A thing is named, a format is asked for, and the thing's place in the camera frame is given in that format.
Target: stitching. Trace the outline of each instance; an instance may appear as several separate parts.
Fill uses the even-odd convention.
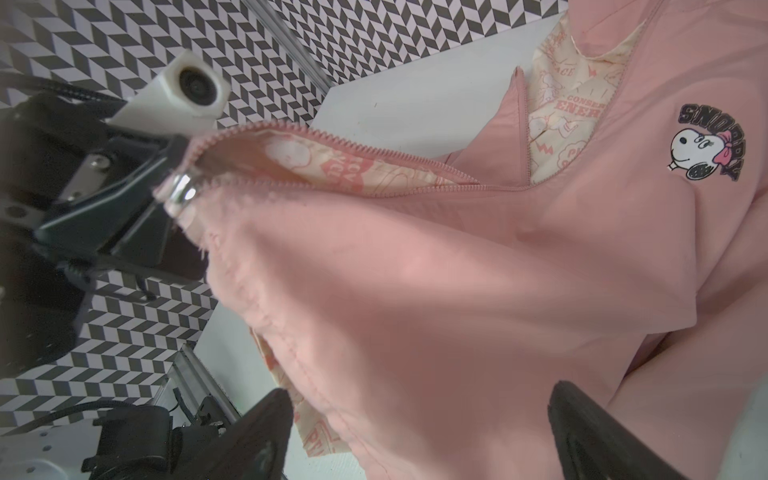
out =
[[[218,240],[218,239],[220,238],[220,237],[219,237],[219,235],[217,235],[217,234],[215,234],[215,233],[211,233],[211,232],[209,232],[209,233],[208,233],[208,235],[210,236],[210,238],[211,238],[211,239],[214,239],[214,238],[215,238],[216,240]],[[223,254],[222,254],[222,253],[221,253],[221,251],[220,251],[220,248],[221,248],[221,244],[220,244],[220,242],[217,242],[217,241],[213,241],[213,242],[210,242],[210,246],[211,246],[211,249],[209,250],[209,255],[210,255],[210,254],[213,254],[213,255],[214,255],[214,256],[215,256],[215,257],[216,257],[216,258],[217,258],[217,259],[218,259],[218,260],[219,260],[219,261],[222,263],[222,265],[224,266],[224,272],[225,272],[225,274],[226,274],[226,275],[227,275],[229,278],[233,279],[233,281],[235,282],[235,284],[236,284],[236,288],[237,288],[237,292],[238,292],[239,294],[241,294],[241,295],[245,296],[245,298],[247,298],[248,300],[252,300],[252,301],[253,301],[253,307],[256,307],[256,308],[258,308],[258,303],[257,303],[257,301],[254,299],[254,297],[253,297],[252,295],[250,295],[250,289],[246,289],[246,288],[245,288],[245,287],[244,287],[244,286],[241,284],[241,282],[240,282],[240,281],[237,279],[237,277],[236,277],[236,276],[234,276],[234,274],[233,274],[233,270],[234,270],[234,269],[233,269],[233,268],[231,267],[231,265],[230,265],[230,264],[229,264],[229,263],[228,263],[228,262],[227,262],[227,261],[224,259],[224,256],[223,256]],[[362,445],[362,448],[363,448],[363,449],[366,451],[366,454],[367,454],[367,455],[368,455],[368,456],[369,456],[369,457],[370,457],[370,458],[371,458],[371,459],[372,459],[374,462],[376,462],[376,463],[379,465],[379,467],[381,467],[381,468],[382,468],[382,470],[384,471],[384,473],[385,473],[385,475],[386,475],[387,479],[388,479],[388,480],[392,480],[392,476],[389,474],[389,471],[386,469],[386,467],[384,466],[384,464],[382,464],[382,463],[379,461],[379,459],[378,459],[377,457],[375,457],[374,455],[372,455],[372,454],[371,454],[371,452],[368,450],[368,445],[367,445],[365,442],[362,442],[362,441],[360,440],[359,436],[358,436],[358,435],[357,435],[357,434],[356,434],[356,433],[355,433],[355,432],[354,432],[354,431],[353,431],[353,430],[352,430],[352,429],[349,427],[349,423],[348,423],[348,422],[346,421],[346,419],[345,419],[345,418],[342,416],[341,412],[339,412],[339,411],[338,411],[336,408],[334,408],[334,407],[333,407],[333,404],[332,404],[332,403],[331,403],[331,402],[330,402],[330,401],[327,399],[327,396],[323,395],[323,394],[320,392],[320,390],[317,388],[317,386],[315,385],[315,382],[312,380],[312,377],[309,375],[309,373],[307,373],[307,371],[306,371],[306,368],[305,368],[305,367],[304,367],[304,365],[303,365],[303,364],[302,364],[302,363],[299,361],[298,355],[297,355],[297,354],[296,354],[296,352],[293,350],[293,348],[291,348],[290,344],[289,344],[289,343],[286,341],[286,336],[285,336],[285,334],[283,333],[283,331],[281,331],[281,330],[278,330],[278,329],[275,327],[275,324],[273,323],[273,321],[272,321],[272,317],[271,317],[271,316],[269,316],[269,315],[265,314],[265,313],[264,313],[264,311],[261,311],[261,313],[262,313],[262,315],[264,316],[264,318],[266,319],[266,321],[267,321],[268,325],[269,325],[270,327],[272,327],[273,331],[274,331],[274,332],[275,332],[275,333],[278,335],[278,337],[280,338],[280,341],[281,341],[281,342],[283,342],[283,346],[285,346],[285,347],[288,349],[288,351],[290,352],[291,356],[293,357],[293,361],[295,362],[295,364],[296,364],[296,365],[298,365],[298,366],[299,366],[299,368],[301,368],[301,371],[302,371],[302,373],[303,373],[303,375],[304,375],[304,378],[305,378],[305,380],[306,380],[306,381],[307,381],[307,382],[310,384],[310,387],[311,387],[311,388],[314,390],[314,392],[315,392],[315,393],[316,393],[316,394],[317,394],[317,395],[318,395],[318,396],[319,396],[319,397],[320,397],[320,398],[321,398],[321,399],[322,399],[322,400],[323,400],[323,401],[324,401],[324,402],[325,402],[325,403],[326,403],[328,406],[331,406],[331,410],[332,410],[334,413],[336,413],[336,415],[339,417],[339,419],[341,420],[341,422],[344,424],[344,426],[345,426],[345,428],[346,428],[346,431],[347,431],[347,432],[349,432],[349,434],[350,434],[350,435],[351,435],[351,436],[352,436],[352,437],[353,437],[353,438],[354,438],[354,439],[355,439],[355,440],[356,440],[356,441],[357,441],[357,442],[358,442],[360,445]]]

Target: pink fabric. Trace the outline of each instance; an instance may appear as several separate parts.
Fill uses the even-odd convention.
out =
[[[730,149],[733,148],[733,144],[730,143],[730,131],[717,132],[717,136],[723,139],[725,147],[719,154],[715,155],[712,161],[716,164],[728,165],[730,163]]]
[[[373,198],[223,179],[180,218],[215,294],[369,480],[560,478],[546,410],[561,379],[685,475],[716,476],[768,371],[768,5],[641,3],[632,25],[616,2],[594,17],[573,2],[574,23],[646,24],[592,138],[541,184],[521,174],[513,91],[452,158],[485,185]],[[678,132],[704,133],[691,122],[712,110],[691,105],[738,122],[740,171],[667,169]],[[248,137],[221,144],[212,158],[262,161]]]

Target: embroidered logo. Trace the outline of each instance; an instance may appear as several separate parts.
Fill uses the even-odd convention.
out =
[[[670,170],[683,168],[689,180],[701,180],[720,167],[720,175],[739,180],[746,141],[733,117],[709,105],[685,104],[677,122],[703,128],[707,134],[693,128],[677,132],[670,146]]]

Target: cartoon dog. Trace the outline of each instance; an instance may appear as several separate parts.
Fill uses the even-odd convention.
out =
[[[704,135],[692,128],[677,132],[670,147],[670,170],[683,168],[689,180],[709,177],[718,165],[726,166],[731,157],[730,131]]]

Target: chevron patterned wall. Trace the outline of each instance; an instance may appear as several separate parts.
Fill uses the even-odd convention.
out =
[[[322,101],[239,0],[0,0],[0,9],[1,69],[128,98],[189,48],[232,84],[220,127],[269,118],[308,123]],[[0,107],[24,98],[0,89]],[[103,293],[136,290],[134,279],[119,272],[101,280]],[[72,353],[17,379],[0,379],[0,433],[80,402],[152,398],[175,352],[197,340],[217,301],[202,283],[147,283],[159,296],[154,302],[97,295]]]
[[[565,0],[268,0],[336,83],[564,12]]]

